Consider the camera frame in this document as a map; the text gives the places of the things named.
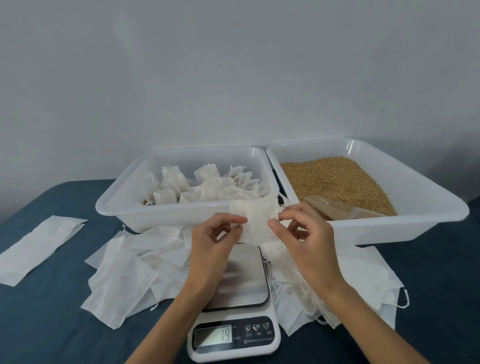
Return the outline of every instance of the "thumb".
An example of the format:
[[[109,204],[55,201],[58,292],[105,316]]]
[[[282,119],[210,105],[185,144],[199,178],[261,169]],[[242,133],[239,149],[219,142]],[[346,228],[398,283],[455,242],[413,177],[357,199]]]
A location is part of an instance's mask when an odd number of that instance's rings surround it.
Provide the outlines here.
[[[283,244],[285,244],[290,252],[297,248],[298,240],[278,220],[275,220],[274,218],[269,219],[268,226]]]
[[[236,225],[227,235],[223,236],[222,240],[219,241],[218,244],[224,246],[226,249],[228,249],[228,252],[230,252],[233,246],[239,241],[242,232],[243,227],[241,225]]]

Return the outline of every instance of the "left hand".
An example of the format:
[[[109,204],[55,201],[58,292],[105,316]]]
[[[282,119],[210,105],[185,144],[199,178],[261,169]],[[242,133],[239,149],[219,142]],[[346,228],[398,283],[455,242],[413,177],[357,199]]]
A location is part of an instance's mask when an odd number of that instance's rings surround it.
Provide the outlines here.
[[[193,228],[192,252],[190,254],[190,271],[185,285],[199,294],[205,306],[213,297],[215,290],[227,267],[230,251],[238,242],[247,218],[227,213],[216,213],[210,219]],[[227,232],[220,239],[217,236]]]

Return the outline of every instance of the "hand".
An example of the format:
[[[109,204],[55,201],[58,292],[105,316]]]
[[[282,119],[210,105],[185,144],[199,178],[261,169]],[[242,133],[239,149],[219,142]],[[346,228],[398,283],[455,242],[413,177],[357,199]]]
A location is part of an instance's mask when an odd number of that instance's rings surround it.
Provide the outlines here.
[[[303,278],[323,301],[348,287],[338,266],[333,228],[328,222],[306,203],[286,207],[278,214],[278,219],[292,220],[288,228],[274,219],[270,219],[268,225],[287,247]]]
[[[242,234],[242,226],[230,228],[230,224],[244,224],[247,218],[238,215],[216,213],[210,219],[193,228],[190,271],[185,286],[199,294],[205,306],[211,300],[227,267],[228,256]]]

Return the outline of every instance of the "digital kitchen scale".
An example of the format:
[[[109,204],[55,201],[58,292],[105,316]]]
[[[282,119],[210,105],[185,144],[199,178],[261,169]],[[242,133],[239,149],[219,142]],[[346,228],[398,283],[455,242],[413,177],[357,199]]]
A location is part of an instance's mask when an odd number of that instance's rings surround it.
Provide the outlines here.
[[[235,244],[213,298],[187,337],[188,355],[197,363],[273,353],[280,345],[260,248]]]

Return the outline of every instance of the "blue tablecloth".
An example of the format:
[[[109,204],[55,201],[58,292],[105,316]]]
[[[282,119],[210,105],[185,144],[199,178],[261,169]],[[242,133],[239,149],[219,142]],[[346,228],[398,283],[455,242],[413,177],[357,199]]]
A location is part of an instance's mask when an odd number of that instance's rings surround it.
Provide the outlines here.
[[[51,215],[89,221],[16,287],[0,285],[0,363],[123,363],[170,304],[160,303],[111,330],[80,309],[95,270],[84,263],[122,224],[95,211],[112,180],[51,188],[0,226],[0,252]],[[480,199],[462,222],[439,224],[411,242],[377,245],[405,284],[411,305],[396,329],[432,363],[480,363]],[[177,363],[189,362],[185,346]],[[343,327],[316,322],[278,350],[234,363],[366,363]]]

